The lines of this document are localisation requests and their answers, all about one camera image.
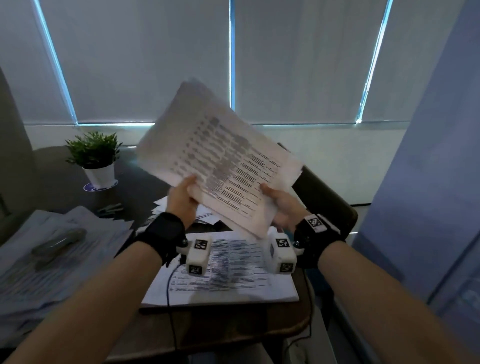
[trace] potted plant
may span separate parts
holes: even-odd
[[[112,187],[115,184],[113,163],[119,158],[119,147],[116,133],[104,135],[91,132],[76,136],[76,140],[66,140],[71,158],[68,163],[82,167],[96,189]]]

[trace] desk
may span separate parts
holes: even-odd
[[[121,218],[135,220],[133,228],[137,228],[151,215],[153,201],[165,196],[169,189],[167,184],[137,166],[134,149],[121,149],[120,160],[115,163],[119,184],[95,193],[83,190],[88,183],[87,176],[80,167],[65,162],[66,148],[40,149],[35,151],[35,157],[44,187],[41,208],[50,211],[65,213],[83,205],[95,212],[120,202],[125,208]],[[300,297],[298,302],[172,309],[179,350],[204,352],[225,344],[283,339],[299,334],[310,319],[310,288],[300,269],[292,277]],[[138,313],[107,361],[145,358],[174,350],[166,310],[155,315]]]

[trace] green plant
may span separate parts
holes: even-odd
[[[95,170],[109,166],[119,158],[122,143],[118,143],[116,133],[104,135],[90,132],[75,138],[76,140],[66,140],[66,147],[72,155],[67,159],[68,163],[78,164],[86,170]]]

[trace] white flower pot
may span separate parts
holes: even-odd
[[[86,170],[84,168],[84,171],[92,185],[98,190],[112,187],[115,184],[115,170],[113,168],[113,163],[96,170]]]

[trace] round coaster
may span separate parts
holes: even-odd
[[[86,184],[84,186],[84,190],[87,191],[87,192],[99,192],[99,191],[105,191],[105,190],[109,190],[110,188],[113,188],[115,187],[117,184],[119,184],[119,181],[118,180],[115,180],[115,184],[111,187],[107,187],[107,188],[95,188],[91,183],[89,184]]]

